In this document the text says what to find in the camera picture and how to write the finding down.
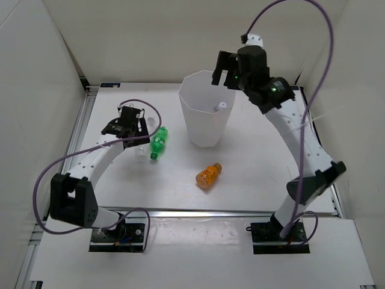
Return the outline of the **clear unlabeled plastic bottle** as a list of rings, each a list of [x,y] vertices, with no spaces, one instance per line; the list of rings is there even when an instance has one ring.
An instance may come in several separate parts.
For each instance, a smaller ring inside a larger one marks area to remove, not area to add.
[[[159,119],[153,114],[146,117],[146,125],[149,134],[151,134],[159,125]],[[149,156],[150,143],[141,144],[135,148],[135,156],[138,160],[145,160]]]

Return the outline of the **blue label water bottle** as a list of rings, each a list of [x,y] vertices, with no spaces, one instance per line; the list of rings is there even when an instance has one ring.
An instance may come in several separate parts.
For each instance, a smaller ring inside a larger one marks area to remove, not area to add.
[[[226,108],[227,108],[227,103],[220,102],[217,106],[214,107],[214,111],[219,112],[219,111],[225,110]]]

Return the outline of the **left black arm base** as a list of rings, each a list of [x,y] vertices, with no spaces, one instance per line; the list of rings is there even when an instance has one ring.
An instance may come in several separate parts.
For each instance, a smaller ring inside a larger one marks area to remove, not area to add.
[[[143,253],[147,246],[148,224],[125,219],[114,230],[92,230],[89,252]]]

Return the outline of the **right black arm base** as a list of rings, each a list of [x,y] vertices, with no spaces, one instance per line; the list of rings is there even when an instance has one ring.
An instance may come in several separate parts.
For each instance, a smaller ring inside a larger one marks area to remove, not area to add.
[[[281,238],[271,222],[250,223],[250,226],[246,227],[246,231],[251,233],[254,255],[310,253],[309,245],[302,244],[307,236],[301,221],[295,223],[285,238]]]

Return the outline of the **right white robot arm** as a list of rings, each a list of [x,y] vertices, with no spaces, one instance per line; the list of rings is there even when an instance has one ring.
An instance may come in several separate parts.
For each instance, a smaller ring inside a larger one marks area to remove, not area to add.
[[[271,216],[270,233],[279,241],[287,239],[292,226],[307,207],[346,172],[341,161],[334,161],[304,123],[295,93],[282,77],[270,76],[266,52],[258,45],[245,46],[236,53],[220,51],[212,84],[218,85],[226,71],[224,86],[240,90],[273,124],[292,154],[299,171],[287,183],[288,196]]]

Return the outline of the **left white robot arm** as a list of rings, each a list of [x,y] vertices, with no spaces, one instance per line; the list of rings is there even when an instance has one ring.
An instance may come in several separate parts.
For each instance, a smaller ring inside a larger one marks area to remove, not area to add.
[[[67,173],[51,179],[51,217],[82,228],[105,228],[113,241],[124,238],[126,226],[119,222],[120,214],[98,206],[94,189],[112,161],[125,149],[148,143],[148,135],[144,110],[123,107],[101,131],[96,149]]]

